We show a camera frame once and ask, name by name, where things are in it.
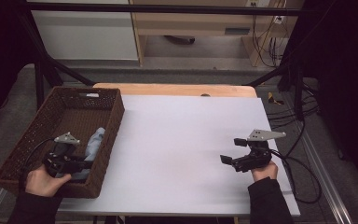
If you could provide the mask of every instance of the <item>white cabinet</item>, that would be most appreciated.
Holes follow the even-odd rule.
[[[128,0],[31,0],[128,4]],[[130,13],[33,11],[48,53],[63,60],[138,60]]]

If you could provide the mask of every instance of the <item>wicker basket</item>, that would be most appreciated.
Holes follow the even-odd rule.
[[[58,192],[65,198],[98,197],[123,114],[124,105],[119,89],[54,88],[1,166],[0,187],[15,195],[19,193],[21,167],[31,151],[45,139],[70,132],[80,140],[75,155],[84,156],[90,137],[99,127],[103,127],[103,141],[88,178],[84,183],[68,182]],[[29,164],[33,168],[40,166],[44,155],[54,144],[47,142],[39,148]]]

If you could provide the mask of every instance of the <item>black cable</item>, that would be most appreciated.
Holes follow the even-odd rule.
[[[307,97],[305,97],[305,98],[303,99],[303,105],[307,105],[307,104],[311,104],[311,103],[316,102],[316,101],[304,102],[304,100],[307,100],[307,99],[309,99],[310,97],[312,97],[312,96],[307,96]],[[291,110],[293,110],[293,109],[287,109],[287,110],[283,110],[283,111],[279,111],[279,112],[275,112],[275,113],[267,113],[267,116],[284,114],[284,113],[289,112],[289,111],[291,111]]]
[[[304,133],[304,130],[305,130],[305,120],[303,120],[303,126],[301,128],[301,132],[300,134],[298,135],[298,138],[297,140],[295,141],[295,143],[292,145],[292,147],[289,149],[289,151],[286,153],[286,155],[284,156],[285,158],[288,158],[290,153],[292,153],[292,151],[295,149],[295,147],[297,146],[297,143],[300,141],[301,137],[302,137],[302,134]]]
[[[299,199],[296,197],[295,195],[295,199],[301,203],[307,203],[307,204],[312,204],[312,203],[317,203],[319,202],[319,200],[321,199],[322,197],[322,186],[321,186],[321,183],[319,182],[319,179],[318,177],[316,176],[316,174],[314,172],[312,172],[312,170],[306,165],[304,164],[302,161],[296,159],[296,158],[293,158],[293,157],[286,157],[287,160],[292,160],[292,161],[295,161],[297,162],[298,164],[300,164],[301,166],[303,166],[309,173],[310,175],[312,175],[312,177],[316,180],[316,184],[318,185],[318,195],[316,196],[316,199],[312,200],[312,201],[305,201],[305,200],[302,200],[302,199]]]
[[[280,158],[284,165],[286,165],[285,167],[287,168],[287,172],[289,174],[289,179],[290,179],[290,182],[292,184],[292,190],[293,190],[293,194],[295,196],[295,199],[301,203],[307,203],[307,204],[312,204],[312,203],[317,203],[319,202],[319,200],[321,199],[322,197],[322,186],[321,186],[321,183],[319,182],[319,179],[318,177],[315,175],[314,172],[312,172],[312,170],[306,165],[304,164],[302,161],[296,159],[296,158],[293,158],[293,157],[284,157],[282,155],[281,152],[277,151],[277,150],[273,150],[273,149],[270,149],[270,152],[275,155],[276,157]],[[311,201],[305,201],[305,200],[302,200],[302,199],[299,199],[297,198],[296,196],[296,183],[295,183],[295,180],[294,180],[294,177],[293,177],[293,173],[292,173],[292,168],[289,164],[289,162],[287,162],[287,160],[292,160],[292,161],[295,161],[297,162],[298,164],[300,164],[301,166],[303,166],[309,173],[310,175],[312,175],[312,177],[316,180],[316,183],[318,185],[318,195],[316,197],[316,199],[314,200],[311,200]]]
[[[270,151],[272,154],[274,154],[276,157],[280,158],[283,161],[284,167],[286,168],[286,170],[289,174],[289,180],[292,185],[293,194],[296,195],[296,183],[293,178],[292,167],[290,166],[289,162],[287,162],[286,158],[281,154],[281,152],[279,152],[278,150],[274,150],[274,149],[270,149]]]
[[[304,113],[309,113],[310,111],[313,111],[315,109],[317,109],[319,106],[316,105],[315,107],[308,109],[308,110],[304,110]],[[281,116],[281,117],[276,117],[276,118],[268,118],[269,121],[272,120],[276,120],[276,119],[287,119],[287,118],[294,118],[296,115],[291,114],[291,115],[285,115],[285,116]]]
[[[48,141],[54,141],[54,138],[48,138],[43,140],[42,142],[40,142],[39,144],[37,144],[36,147],[34,147],[34,149],[31,151],[31,153],[28,155],[27,159],[25,160],[25,163],[22,165],[21,167],[21,173],[20,173],[20,178],[19,178],[19,192],[22,190],[25,190],[25,174],[27,173],[27,171],[29,170],[27,167],[28,166],[28,162],[31,159],[31,157],[34,155],[34,153],[46,142]]]

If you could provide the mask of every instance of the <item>wire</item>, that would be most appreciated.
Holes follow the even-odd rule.
[[[318,195],[316,196],[316,198],[314,200],[311,200],[311,201],[305,201],[305,200],[302,200],[302,199],[299,199],[295,196],[295,199],[301,203],[307,203],[307,204],[312,204],[312,203],[317,203],[319,202],[319,200],[321,199],[322,197],[322,186],[321,186],[321,182],[319,181],[318,177],[315,175],[314,172],[312,172],[312,170],[306,165],[304,164],[302,161],[296,159],[296,158],[293,158],[293,157],[286,157],[287,160],[291,160],[291,161],[295,161],[297,162],[298,164],[300,164],[302,167],[304,167],[309,173],[310,175],[312,175],[312,177],[316,180],[316,184],[318,185]]]
[[[312,204],[312,203],[319,202],[319,200],[322,197],[322,186],[321,186],[321,183],[320,183],[318,177],[315,175],[315,173],[312,172],[312,170],[306,164],[304,164],[302,161],[300,161],[300,160],[298,160],[296,158],[283,156],[279,151],[274,150],[274,149],[270,149],[270,152],[273,155],[275,155],[276,157],[280,158],[283,161],[283,165],[285,165],[285,168],[287,168],[286,170],[287,170],[287,172],[289,174],[288,177],[289,177],[289,180],[290,180],[291,185],[292,185],[292,191],[293,191],[293,194],[295,195],[295,199],[297,201],[301,202],[301,203],[307,203],[307,204]],[[297,196],[296,196],[297,195],[296,183],[295,183],[295,180],[294,180],[294,177],[293,177],[292,168],[291,168],[289,162],[287,162],[287,160],[295,161],[298,164],[300,164],[301,166],[303,166],[310,173],[310,175],[316,180],[316,184],[318,185],[318,195],[316,196],[316,199],[311,200],[311,201],[305,201],[305,200],[297,198]]]
[[[257,51],[258,57],[260,58],[261,62],[262,62],[265,66],[268,66],[268,67],[276,67],[276,66],[273,66],[273,65],[266,64],[266,63],[264,62],[263,57],[261,57],[261,50],[264,50],[264,49],[258,45],[258,41],[257,41],[258,38],[260,38],[261,36],[263,36],[263,34],[267,33],[267,32],[271,29],[272,25],[274,24],[274,21],[272,20],[271,23],[269,24],[268,29],[267,29],[266,31],[264,31],[259,37],[257,37],[257,36],[255,35],[255,21],[256,21],[256,18],[257,18],[257,16],[254,15],[254,16],[253,16],[253,21],[252,21],[252,24],[253,24],[252,42],[253,42],[253,45],[254,45],[254,47],[255,47],[255,50]]]
[[[20,178],[19,178],[19,191],[25,189],[25,187],[24,187],[25,174],[26,174],[26,171],[28,171],[27,168],[29,168],[29,167],[27,167],[29,160],[30,160],[31,157],[34,155],[34,153],[35,153],[43,144],[45,144],[45,143],[48,142],[48,141],[54,141],[54,138],[45,139],[45,140],[43,140],[42,142],[40,142],[39,144],[37,144],[37,146],[34,147],[34,149],[33,149],[33,150],[31,151],[31,153],[28,155],[27,159],[25,160],[25,163],[22,165],[22,167],[21,167],[21,174],[20,174]]]
[[[284,156],[285,158],[288,158],[289,155],[293,152],[293,150],[295,149],[295,147],[297,146],[298,142],[300,141],[302,134],[304,133],[305,130],[305,120],[303,120],[303,126],[301,128],[301,132],[298,135],[297,140],[295,141],[295,143],[292,145],[292,147],[289,149],[289,151],[286,153],[286,155]]]

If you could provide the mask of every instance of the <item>electrical outlet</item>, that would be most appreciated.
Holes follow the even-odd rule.
[[[274,22],[277,24],[282,24],[283,19],[284,19],[284,16],[276,16],[276,17],[274,17]]]
[[[246,2],[247,7],[257,7],[258,6],[258,0],[248,0]]]

